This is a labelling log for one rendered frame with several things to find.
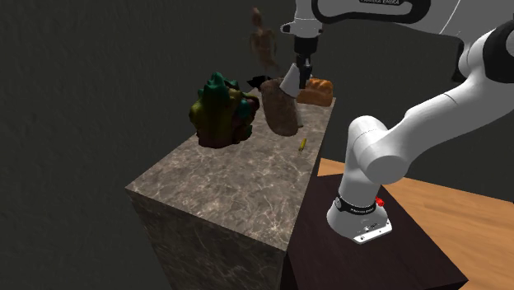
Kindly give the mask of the grey white spatula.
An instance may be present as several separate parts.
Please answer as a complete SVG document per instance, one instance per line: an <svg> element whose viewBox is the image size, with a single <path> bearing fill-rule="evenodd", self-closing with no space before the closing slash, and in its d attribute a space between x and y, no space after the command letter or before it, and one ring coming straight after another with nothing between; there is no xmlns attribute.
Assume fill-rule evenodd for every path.
<svg viewBox="0 0 514 290"><path fill-rule="evenodd" d="M297 107L297 97L300 93L300 70L295 63L292 63L279 87L286 95L292 98L293 108L297 115L297 125L299 128L302 128L303 121Z"/></svg>

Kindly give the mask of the brown human figure statue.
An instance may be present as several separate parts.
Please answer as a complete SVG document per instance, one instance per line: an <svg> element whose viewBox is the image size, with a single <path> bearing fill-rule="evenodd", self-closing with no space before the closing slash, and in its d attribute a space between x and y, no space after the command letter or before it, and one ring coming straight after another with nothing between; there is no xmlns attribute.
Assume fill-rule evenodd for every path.
<svg viewBox="0 0 514 290"><path fill-rule="evenodd" d="M275 59L278 50L275 34L264 27L262 14L257 7L252 8L251 23L255 31L250 33L250 51L256 55L265 72L272 68L278 73L280 67Z"/></svg>

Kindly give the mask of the orange bread loaf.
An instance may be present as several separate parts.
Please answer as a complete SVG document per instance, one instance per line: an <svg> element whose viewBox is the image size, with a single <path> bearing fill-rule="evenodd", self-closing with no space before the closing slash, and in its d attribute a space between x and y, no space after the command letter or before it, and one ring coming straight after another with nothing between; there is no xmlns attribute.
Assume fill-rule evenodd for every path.
<svg viewBox="0 0 514 290"><path fill-rule="evenodd" d="M306 87L300 90L297 102L329 107L334 97L333 89L331 81L313 77L307 82Z"/></svg>

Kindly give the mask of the dark brown bread loaf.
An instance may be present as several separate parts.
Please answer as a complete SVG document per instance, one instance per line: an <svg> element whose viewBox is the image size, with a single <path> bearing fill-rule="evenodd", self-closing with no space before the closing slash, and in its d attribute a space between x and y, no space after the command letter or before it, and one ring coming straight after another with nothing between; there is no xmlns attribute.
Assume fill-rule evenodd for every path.
<svg viewBox="0 0 514 290"><path fill-rule="evenodd" d="M294 136L299 124L296 100L283 92L279 85L282 79L271 79L260 85L264 115L270 129L277 135Z"/></svg>

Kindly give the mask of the green multicoloured lumpy figure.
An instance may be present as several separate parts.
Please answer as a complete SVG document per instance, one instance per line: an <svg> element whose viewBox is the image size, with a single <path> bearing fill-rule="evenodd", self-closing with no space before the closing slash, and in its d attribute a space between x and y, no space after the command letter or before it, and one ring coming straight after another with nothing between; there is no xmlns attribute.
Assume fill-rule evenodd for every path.
<svg viewBox="0 0 514 290"><path fill-rule="evenodd" d="M196 129L199 145L218 149L247 140L259 108L259 98L243 92L237 80L214 72L198 89L189 120Z"/></svg>

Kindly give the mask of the dark robot stand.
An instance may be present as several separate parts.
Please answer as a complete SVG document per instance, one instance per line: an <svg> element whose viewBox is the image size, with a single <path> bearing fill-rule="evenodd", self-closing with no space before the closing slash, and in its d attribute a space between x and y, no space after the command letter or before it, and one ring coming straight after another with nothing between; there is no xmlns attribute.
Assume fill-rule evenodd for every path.
<svg viewBox="0 0 514 290"><path fill-rule="evenodd" d="M279 290L460 290L468 281L386 189L392 231L359 245L326 221L340 175L311 177L284 260Z"/></svg>

